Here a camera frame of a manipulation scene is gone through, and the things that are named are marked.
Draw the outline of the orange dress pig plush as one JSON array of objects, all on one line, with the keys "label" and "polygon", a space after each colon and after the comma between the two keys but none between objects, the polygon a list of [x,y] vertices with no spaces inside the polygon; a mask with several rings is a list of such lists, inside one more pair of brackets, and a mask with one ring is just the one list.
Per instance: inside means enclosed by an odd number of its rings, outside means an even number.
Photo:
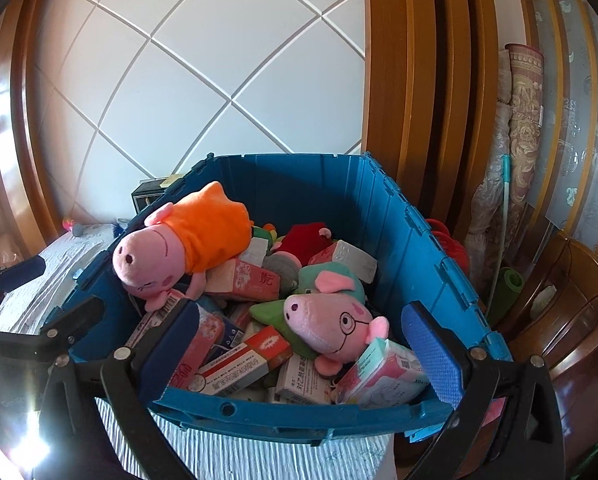
[{"label": "orange dress pig plush", "polygon": [[253,222],[247,207],[230,200],[218,181],[150,214],[140,230],[125,235],[112,255],[123,287],[145,301],[145,310],[162,309],[171,289],[190,277],[185,296],[198,299],[207,272],[244,252]]}]

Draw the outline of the blue bottle brush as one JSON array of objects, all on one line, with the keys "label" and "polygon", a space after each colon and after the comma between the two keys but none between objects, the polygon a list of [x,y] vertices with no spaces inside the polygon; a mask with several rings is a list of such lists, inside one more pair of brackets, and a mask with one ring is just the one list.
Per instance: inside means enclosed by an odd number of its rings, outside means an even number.
[{"label": "blue bottle brush", "polygon": [[114,237],[118,237],[122,235],[124,232],[124,227],[120,225],[118,222],[114,222],[112,225],[112,234]]}]

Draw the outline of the pink tissue paper pack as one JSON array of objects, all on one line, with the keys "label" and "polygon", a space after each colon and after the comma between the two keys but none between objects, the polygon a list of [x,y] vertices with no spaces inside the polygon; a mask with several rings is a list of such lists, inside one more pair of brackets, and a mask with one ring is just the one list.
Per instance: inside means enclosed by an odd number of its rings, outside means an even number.
[{"label": "pink tissue paper pack", "polygon": [[179,389],[186,389],[195,372],[200,369],[202,363],[207,359],[214,344],[224,334],[223,321],[213,313],[199,307],[199,325],[195,336],[188,344],[184,356],[180,359],[176,369],[169,381],[169,386]]}]

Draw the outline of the pink can grey cap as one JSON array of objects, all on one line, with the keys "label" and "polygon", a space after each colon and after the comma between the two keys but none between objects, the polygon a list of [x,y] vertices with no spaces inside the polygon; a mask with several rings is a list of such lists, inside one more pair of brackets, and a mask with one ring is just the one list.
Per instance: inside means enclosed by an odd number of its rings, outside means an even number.
[{"label": "pink can grey cap", "polygon": [[84,226],[72,218],[63,218],[61,224],[62,227],[74,237],[81,237],[84,234]]}]

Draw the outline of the wooden chair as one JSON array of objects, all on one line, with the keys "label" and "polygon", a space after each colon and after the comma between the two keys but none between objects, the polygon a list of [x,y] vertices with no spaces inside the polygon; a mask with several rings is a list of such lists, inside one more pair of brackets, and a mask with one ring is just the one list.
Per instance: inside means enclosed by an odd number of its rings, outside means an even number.
[{"label": "wooden chair", "polygon": [[598,255],[555,234],[496,329],[515,360],[545,361],[572,470],[598,442]]}]

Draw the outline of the pink white tissue pack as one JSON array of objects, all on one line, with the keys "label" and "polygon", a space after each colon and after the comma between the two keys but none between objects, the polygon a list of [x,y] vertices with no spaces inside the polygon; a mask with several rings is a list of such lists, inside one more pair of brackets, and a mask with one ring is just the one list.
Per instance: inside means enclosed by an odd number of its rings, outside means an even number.
[{"label": "pink white tissue pack", "polygon": [[392,408],[415,399],[428,385],[412,350],[376,338],[337,382],[332,400],[360,408]]}]

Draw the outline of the black gift box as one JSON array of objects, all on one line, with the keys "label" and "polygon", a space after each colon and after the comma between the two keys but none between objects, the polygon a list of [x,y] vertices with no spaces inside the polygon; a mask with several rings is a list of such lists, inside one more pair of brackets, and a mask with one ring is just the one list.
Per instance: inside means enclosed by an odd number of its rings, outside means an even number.
[{"label": "black gift box", "polygon": [[166,186],[163,186],[165,181],[165,178],[155,178],[139,182],[138,187],[131,192],[131,199],[136,214],[139,214],[165,193]]}]

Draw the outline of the glasses pig plush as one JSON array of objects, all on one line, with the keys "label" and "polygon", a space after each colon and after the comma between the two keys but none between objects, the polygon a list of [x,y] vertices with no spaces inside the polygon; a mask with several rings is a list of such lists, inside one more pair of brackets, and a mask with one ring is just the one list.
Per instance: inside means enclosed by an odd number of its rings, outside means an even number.
[{"label": "glasses pig plush", "polygon": [[374,318],[364,304],[340,292],[289,296],[282,313],[290,330],[317,353],[314,365],[324,377],[336,376],[376,338],[389,336],[387,318]]}]

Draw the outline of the red white medicine box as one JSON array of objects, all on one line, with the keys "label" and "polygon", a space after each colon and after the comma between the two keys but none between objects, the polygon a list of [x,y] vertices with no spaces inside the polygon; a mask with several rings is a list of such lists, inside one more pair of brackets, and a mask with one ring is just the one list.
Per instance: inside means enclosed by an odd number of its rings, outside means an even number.
[{"label": "red white medicine box", "polygon": [[290,343],[273,326],[266,326],[200,367],[185,389],[207,396],[229,396],[276,370],[292,355]]}]

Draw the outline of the green pig plush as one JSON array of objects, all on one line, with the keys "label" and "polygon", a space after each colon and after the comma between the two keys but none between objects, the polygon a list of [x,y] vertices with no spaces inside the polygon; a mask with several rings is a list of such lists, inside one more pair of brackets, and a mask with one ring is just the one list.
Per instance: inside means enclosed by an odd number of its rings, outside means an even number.
[{"label": "green pig plush", "polygon": [[[316,292],[342,292],[365,302],[365,291],[361,281],[343,263],[326,262],[304,266],[298,275],[298,284],[293,294],[316,294]],[[280,333],[294,353],[314,360],[317,353],[311,349],[297,334],[290,330],[282,313],[284,300],[278,299],[250,307],[251,317],[259,323],[273,326]]]}]

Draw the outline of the white text medicine box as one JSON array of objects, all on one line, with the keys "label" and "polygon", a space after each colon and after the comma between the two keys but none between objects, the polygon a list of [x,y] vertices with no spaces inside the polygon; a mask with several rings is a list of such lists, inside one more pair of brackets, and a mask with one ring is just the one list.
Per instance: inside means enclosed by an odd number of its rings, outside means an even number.
[{"label": "white text medicine box", "polygon": [[312,360],[294,354],[282,364],[275,394],[291,403],[305,405],[331,404],[330,382],[317,373]]}]

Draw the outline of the small pink tissue pack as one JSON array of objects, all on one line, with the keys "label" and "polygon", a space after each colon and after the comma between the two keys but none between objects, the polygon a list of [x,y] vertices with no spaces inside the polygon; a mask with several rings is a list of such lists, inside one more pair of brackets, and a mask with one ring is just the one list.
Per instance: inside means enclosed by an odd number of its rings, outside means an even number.
[{"label": "small pink tissue pack", "polygon": [[249,301],[279,298],[278,274],[233,258],[207,272],[206,293]]}]

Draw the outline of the rolled patterned carpet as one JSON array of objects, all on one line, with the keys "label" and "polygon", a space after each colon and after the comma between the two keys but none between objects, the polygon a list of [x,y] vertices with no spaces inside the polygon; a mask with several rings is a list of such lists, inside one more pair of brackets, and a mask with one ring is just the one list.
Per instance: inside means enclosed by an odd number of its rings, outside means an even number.
[{"label": "rolled patterned carpet", "polygon": [[469,278],[477,288],[492,278],[498,244],[508,247],[520,225],[541,141],[544,58],[526,44],[498,52],[491,147],[482,182],[471,201],[465,246]]}]

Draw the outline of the red plush toy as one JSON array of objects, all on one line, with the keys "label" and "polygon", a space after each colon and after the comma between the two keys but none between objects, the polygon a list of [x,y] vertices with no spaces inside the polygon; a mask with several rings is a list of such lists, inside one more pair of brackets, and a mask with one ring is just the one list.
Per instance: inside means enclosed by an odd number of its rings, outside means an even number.
[{"label": "red plush toy", "polygon": [[332,244],[331,230],[324,222],[295,224],[280,242],[273,246],[273,255],[282,254],[299,266]]}]

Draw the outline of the blue plastic storage crate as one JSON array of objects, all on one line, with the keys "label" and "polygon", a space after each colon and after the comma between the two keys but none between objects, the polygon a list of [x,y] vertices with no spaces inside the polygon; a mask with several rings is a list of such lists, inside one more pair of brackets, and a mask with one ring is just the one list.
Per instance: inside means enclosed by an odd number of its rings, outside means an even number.
[{"label": "blue plastic storage crate", "polygon": [[[277,305],[278,320],[190,375],[186,388],[169,384],[194,336],[198,310],[185,304],[180,327],[140,373],[139,397],[172,422],[267,441],[314,443],[329,437],[366,437],[405,430],[437,430],[456,400],[434,394],[440,367],[426,350],[427,335],[408,325],[411,306],[427,309],[467,348],[497,360],[509,350],[493,332],[466,275],[431,233],[428,223],[369,156],[261,154],[210,156],[172,185],[156,209],[172,216],[200,191],[222,191],[241,203],[256,224],[283,233],[319,223],[337,240],[367,252],[378,270],[370,292],[355,297],[360,282],[316,268],[311,286],[300,286]],[[350,404],[244,403],[232,392],[272,364],[285,364],[290,342],[314,353],[316,370],[336,374],[343,365],[360,370],[364,356],[382,344],[412,344],[418,365],[410,372],[413,404],[364,410]]]}]

